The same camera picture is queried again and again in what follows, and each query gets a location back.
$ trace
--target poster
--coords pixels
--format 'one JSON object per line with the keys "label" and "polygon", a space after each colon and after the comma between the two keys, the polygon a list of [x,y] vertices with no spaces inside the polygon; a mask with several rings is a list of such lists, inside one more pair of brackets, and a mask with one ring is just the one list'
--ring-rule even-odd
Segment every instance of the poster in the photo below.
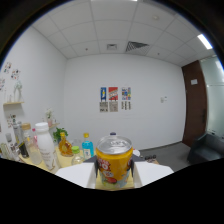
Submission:
{"label": "poster", "polygon": [[9,74],[9,69],[11,68],[12,63],[11,62],[7,62],[4,68],[4,73]]}
{"label": "poster", "polygon": [[18,69],[13,69],[11,78],[13,80],[19,80],[20,71]]}
{"label": "poster", "polygon": [[108,102],[100,102],[100,113],[108,112]]}
{"label": "poster", "polygon": [[109,102],[110,105],[110,112],[118,112],[118,102],[112,101]]}
{"label": "poster", "polygon": [[107,99],[107,88],[106,87],[101,87],[101,91],[100,91],[100,93],[101,93],[101,102],[103,101],[103,100],[105,100],[105,102],[106,102],[106,99]]}
{"label": "poster", "polygon": [[121,101],[121,109],[122,110],[131,110],[131,102],[130,101]]}
{"label": "poster", "polygon": [[118,87],[109,87],[109,100],[118,100]]}
{"label": "poster", "polygon": [[5,85],[5,79],[0,78],[0,91],[3,90],[4,85]]}
{"label": "poster", "polygon": [[131,100],[131,87],[122,87],[122,100]]}

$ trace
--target gray floor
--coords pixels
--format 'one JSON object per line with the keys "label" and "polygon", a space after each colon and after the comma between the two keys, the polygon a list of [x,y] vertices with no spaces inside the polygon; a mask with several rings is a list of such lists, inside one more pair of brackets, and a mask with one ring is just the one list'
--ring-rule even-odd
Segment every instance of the gray floor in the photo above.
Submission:
{"label": "gray floor", "polygon": [[164,147],[139,150],[140,155],[145,158],[148,155],[156,155],[156,160],[160,165],[169,166],[174,172],[181,170],[190,164],[187,162],[187,156],[190,147],[179,142]]}

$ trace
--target can lid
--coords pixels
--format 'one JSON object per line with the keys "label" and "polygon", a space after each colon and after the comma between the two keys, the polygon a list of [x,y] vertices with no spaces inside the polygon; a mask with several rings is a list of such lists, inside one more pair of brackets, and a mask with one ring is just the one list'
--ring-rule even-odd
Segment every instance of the can lid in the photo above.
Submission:
{"label": "can lid", "polygon": [[84,136],[84,138],[89,138],[89,133],[86,132],[83,134],[83,136]]}
{"label": "can lid", "polygon": [[22,129],[23,130],[29,130],[29,129],[31,129],[30,123],[23,123],[22,124]]}
{"label": "can lid", "polygon": [[41,122],[35,124],[35,129],[37,132],[45,132],[49,130],[49,126],[47,122]]}
{"label": "can lid", "polygon": [[119,135],[109,135],[101,138],[97,143],[97,148],[105,154],[117,155],[129,151],[132,142],[125,137]]}
{"label": "can lid", "polygon": [[80,150],[79,150],[79,146],[72,146],[72,152],[73,152],[74,154],[79,153],[79,152],[80,152]]}
{"label": "can lid", "polygon": [[11,142],[12,141],[11,133],[6,133],[5,134],[5,137],[6,137],[6,139],[7,139],[8,142]]}

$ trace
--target blue bottle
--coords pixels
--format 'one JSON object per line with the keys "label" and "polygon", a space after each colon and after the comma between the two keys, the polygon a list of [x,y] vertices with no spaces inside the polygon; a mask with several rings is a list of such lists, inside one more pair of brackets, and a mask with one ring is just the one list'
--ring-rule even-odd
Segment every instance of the blue bottle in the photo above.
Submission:
{"label": "blue bottle", "polygon": [[84,142],[82,143],[82,150],[85,160],[94,156],[93,143],[89,140],[89,133],[84,133]]}

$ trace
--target wooden door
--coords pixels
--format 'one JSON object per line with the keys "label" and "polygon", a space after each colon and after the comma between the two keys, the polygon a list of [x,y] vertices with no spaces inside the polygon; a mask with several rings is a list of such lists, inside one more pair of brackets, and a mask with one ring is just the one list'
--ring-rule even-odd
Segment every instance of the wooden door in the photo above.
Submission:
{"label": "wooden door", "polygon": [[183,66],[182,71],[186,89],[186,121],[182,142],[191,147],[194,139],[204,134],[206,129],[206,84],[199,61]]}

